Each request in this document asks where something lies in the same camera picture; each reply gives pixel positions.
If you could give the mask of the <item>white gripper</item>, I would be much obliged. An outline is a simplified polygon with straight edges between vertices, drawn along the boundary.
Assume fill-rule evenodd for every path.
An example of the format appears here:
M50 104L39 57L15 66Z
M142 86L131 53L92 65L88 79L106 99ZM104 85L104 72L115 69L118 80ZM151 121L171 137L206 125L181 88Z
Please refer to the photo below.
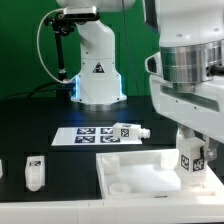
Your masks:
M204 134L205 158L215 160L219 142L224 143L224 78L196 85L194 93L179 93L163 78L149 78L156 111L177 123L177 139L194 138L193 130Z

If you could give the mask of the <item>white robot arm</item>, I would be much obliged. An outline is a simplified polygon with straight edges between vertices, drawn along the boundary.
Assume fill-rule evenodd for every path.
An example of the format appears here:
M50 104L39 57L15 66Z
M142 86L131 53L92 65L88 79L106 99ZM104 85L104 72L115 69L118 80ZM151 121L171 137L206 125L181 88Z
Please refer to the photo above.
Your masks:
M81 70L72 98L87 106L121 101L115 69L115 36L101 12L132 7L136 0L56 0L63 19L81 36ZM189 138L205 137L205 158L224 143L224 0L142 0L144 20L159 33L159 52L146 59L156 111Z

